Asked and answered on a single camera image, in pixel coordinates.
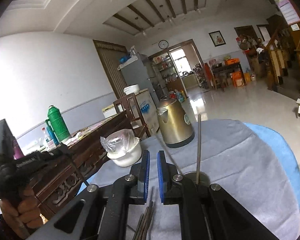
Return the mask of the person's left hand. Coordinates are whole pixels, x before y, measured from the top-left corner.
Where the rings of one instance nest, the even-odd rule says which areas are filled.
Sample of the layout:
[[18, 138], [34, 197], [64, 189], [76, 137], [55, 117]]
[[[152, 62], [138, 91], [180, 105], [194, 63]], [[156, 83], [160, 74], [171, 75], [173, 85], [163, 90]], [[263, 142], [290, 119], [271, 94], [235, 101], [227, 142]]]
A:
[[32, 230], [43, 225], [43, 220], [32, 187], [25, 187], [24, 191], [19, 192], [19, 196], [21, 202], [17, 207], [13, 207], [11, 202], [4, 198], [0, 200], [0, 209], [3, 220], [13, 231], [13, 238], [27, 239]]

